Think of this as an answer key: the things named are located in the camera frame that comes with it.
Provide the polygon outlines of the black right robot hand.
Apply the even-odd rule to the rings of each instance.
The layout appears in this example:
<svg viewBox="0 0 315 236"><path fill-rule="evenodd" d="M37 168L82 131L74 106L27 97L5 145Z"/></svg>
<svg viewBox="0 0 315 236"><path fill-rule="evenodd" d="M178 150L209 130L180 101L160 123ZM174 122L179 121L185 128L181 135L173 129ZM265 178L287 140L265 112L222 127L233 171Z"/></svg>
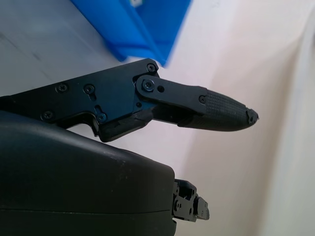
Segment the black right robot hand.
<svg viewBox="0 0 315 236"><path fill-rule="evenodd" d="M258 114L160 78L152 59L1 97L1 235L172 236L177 220L208 220L171 167L109 145L152 120L231 132Z"/></svg>

